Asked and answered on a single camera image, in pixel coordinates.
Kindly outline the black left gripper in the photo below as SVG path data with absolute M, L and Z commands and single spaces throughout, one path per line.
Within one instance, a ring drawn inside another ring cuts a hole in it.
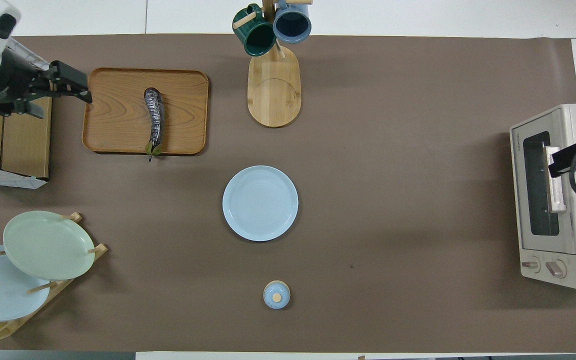
M 93 103 L 93 96 L 86 86 L 87 75 L 60 60 L 51 61 L 48 77 L 45 71 L 34 68 L 20 55 L 9 49 L 2 53 L 0 64 L 0 116 L 27 114 L 37 119 L 46 114 L 40 105 L 32 104 L 33 100 L 48 97 L 74 97 L 87 104 Z

